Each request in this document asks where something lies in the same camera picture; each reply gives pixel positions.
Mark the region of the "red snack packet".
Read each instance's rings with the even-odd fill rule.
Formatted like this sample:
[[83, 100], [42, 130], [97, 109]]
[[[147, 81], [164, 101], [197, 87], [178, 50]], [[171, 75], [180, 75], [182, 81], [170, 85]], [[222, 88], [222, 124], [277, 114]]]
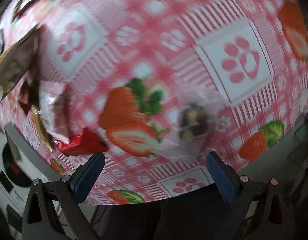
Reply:
[[57, 149], [68, 157], [108, 151], [108, 146], [101, 137], [87, 127], [79, 135], [71, 137], [68, 144], [62, 141], [55, 144]]

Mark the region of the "clear dark candy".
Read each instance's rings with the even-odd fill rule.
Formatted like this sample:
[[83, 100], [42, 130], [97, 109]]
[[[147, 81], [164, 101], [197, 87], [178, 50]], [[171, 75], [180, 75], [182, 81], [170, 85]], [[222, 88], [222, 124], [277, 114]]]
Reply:
[[173, 96], [177, 103], [175, 122], [153, 154], [170, 161], [195, 162], [228, 103], [219, 92], [190, 83]]

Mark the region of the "white washing machine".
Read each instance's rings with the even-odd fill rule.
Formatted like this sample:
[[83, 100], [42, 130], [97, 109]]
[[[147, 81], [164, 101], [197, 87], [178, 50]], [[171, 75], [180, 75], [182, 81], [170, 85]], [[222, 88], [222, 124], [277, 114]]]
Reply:
[[5, 132], [0, 132], [0, 209], [15, 239], [21, 239], [23, 213], [32, 182], [16, 164]]

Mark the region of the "grey storage box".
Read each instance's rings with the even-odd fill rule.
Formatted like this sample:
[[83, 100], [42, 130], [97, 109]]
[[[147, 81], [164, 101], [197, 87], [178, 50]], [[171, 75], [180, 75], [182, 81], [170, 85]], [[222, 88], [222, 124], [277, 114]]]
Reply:
[[43, 182], [49, 182], [61, 178], [61, 174], [39, 156], [12, 122], [6, 124], [4, 129], [16, 164], [31, 180], [39, 178]]

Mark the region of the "brown chocolate bar packet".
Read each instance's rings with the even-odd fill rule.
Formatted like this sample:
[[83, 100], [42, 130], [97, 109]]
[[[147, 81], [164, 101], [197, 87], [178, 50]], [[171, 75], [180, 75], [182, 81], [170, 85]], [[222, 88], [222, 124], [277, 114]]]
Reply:
[[50, 81], [39, 84], [39, 108], [46, 132], [65, 144], [70, 142], [67, 117], [67, 85]]

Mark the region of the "gold and grey snack bag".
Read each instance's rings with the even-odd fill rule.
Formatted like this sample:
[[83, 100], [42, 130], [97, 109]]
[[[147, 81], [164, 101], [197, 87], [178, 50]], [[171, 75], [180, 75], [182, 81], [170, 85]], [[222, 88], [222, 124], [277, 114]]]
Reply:
[[39, 47], [37, 25], [0, 56], [0, 102], [29, 70]]

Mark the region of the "strawberry checkered tablecloth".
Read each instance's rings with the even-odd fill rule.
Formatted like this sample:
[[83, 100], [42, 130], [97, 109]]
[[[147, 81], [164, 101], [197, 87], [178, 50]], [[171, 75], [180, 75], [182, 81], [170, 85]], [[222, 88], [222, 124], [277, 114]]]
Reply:
[[5, 47], [40, 28], [39, 77], [69, 86], [69, 132], [102, 138], [124, 106], [172, 143], [183, 86], [226, 101], [203, 150], [239, 170], [308, 112], [308, 27], [298, 0], [39, 0], [0, 20]]

